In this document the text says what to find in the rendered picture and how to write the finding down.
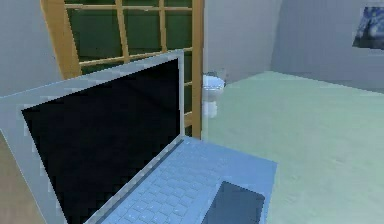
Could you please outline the silver laptop with black screen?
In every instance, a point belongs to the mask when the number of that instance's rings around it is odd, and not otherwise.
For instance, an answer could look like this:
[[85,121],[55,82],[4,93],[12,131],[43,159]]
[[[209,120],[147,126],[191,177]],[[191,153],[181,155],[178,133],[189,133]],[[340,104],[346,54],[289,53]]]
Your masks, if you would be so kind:
[[0,97],[44,224],[266,224],[276,164],[189,137],[172,50]]

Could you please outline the white toilet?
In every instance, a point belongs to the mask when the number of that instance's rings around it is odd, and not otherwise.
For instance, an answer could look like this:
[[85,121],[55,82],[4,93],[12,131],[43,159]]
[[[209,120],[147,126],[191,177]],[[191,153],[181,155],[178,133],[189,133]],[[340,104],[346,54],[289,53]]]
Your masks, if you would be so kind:
[[226,70],[219,69],[203,74],[202,114],[207,118],[217,116],[217,100],[226,86]]

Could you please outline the wooden framed window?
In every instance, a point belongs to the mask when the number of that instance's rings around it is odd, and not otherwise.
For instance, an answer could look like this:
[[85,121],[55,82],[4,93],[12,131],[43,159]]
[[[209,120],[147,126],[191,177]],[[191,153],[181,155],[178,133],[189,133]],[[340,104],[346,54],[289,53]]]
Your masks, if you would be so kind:
[[184,121],[202,136],[204,0],[39,0],[63,79],[181,49]]

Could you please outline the blue framed wall picture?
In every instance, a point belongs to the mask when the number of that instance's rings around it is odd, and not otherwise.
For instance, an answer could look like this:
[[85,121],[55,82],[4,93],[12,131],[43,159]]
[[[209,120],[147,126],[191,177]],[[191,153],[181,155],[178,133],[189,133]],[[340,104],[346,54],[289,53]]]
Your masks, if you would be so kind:
[[384,50],[384,5],[364,8],[352,46]]

